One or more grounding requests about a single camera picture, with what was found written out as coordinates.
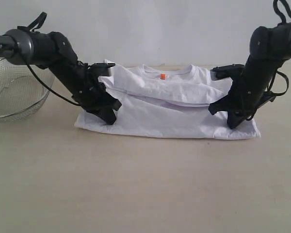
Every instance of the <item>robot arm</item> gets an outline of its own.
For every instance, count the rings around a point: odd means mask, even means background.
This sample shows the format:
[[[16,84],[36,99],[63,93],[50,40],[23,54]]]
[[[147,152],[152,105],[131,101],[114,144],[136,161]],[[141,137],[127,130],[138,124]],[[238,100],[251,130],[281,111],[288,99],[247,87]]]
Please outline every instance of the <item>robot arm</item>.
[[[105,85],[98,81],[98,77],[109,76],[109,68],[115,64],[98,63],[89,66],[78,61],[63,34],[35,32],[43,25],[46,16],[46,13],[42,13],[28,27],[20,26],[0,36],[0,57],[5,57],[14,65],[48,68],[72,93],[72,98],[78,103],[74,103],[75,105],[100,117],[107,124],[114,124],[114,110],[117,111],[121,103],[106,92]]]
[[[283,3],[285,7],[288,6],[290,16],[289,5],[285,0]],[[258,108],[285,93],[275,94],[268,88],[269,83],[273,85],[277,73],[286,79],[289,87],[287,76],[277,71],[289,59],[291,23],[286,23],[285,17],[275,28],[257,28],[251,38],[250,56],[245,66],[231,65],[212,70],[218,79],[231,77],[233,84],[227,96],[210,105],[211,114],[228,112],[227,124],[231,129],[239,126],[244,120],[252,120]]]

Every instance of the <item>white wall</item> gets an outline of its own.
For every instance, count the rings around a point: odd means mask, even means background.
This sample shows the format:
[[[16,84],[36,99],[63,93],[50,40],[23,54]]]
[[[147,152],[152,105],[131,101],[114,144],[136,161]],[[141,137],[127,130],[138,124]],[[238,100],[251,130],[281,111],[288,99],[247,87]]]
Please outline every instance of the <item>white wall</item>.
[[[273,0],[0,0],[0,34],[42,11],[83,61],[123,65],[243,63],[253,30],[279,22]]]

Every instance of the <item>white t-shirt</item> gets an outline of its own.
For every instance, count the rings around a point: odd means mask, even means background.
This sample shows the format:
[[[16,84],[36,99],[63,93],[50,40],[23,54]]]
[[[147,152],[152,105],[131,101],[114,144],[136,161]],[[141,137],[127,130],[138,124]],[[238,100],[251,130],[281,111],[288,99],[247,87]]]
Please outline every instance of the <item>white t-shirt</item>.
[[[260,137],[255,121],[231,130],[227,113],[212,116],[208,106],[224,97],[231,79],[211,80],[210,71],[187,66],[179,71],[160,71],[144,65],[111,68],[111,77],[100,77],[107,92],[121,101],[114,125],[83,111],[75,126],[111,134],[159,138],[248,139]]]

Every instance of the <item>beige table surface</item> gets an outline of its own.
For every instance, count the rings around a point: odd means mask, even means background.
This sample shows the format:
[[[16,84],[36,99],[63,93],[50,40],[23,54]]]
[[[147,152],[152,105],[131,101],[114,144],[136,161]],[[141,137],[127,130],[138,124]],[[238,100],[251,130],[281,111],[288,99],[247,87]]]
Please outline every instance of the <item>beige table surface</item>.
[[[291,233],[291,88],[245,141],[94,133],[79,112],[50,95],[0,124],[0,233]]]

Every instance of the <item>mesh bowl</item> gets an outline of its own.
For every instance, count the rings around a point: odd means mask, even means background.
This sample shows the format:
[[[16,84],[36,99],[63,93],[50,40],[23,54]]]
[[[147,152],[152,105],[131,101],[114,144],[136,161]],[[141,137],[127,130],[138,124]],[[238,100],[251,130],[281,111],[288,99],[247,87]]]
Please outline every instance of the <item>mesh bowl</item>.
[[[49,87],[54,75],[48,70],[32,67]],[[21,120],[36,113],[49,95],[26,66],[10,64],[0,59],[0,122]]]

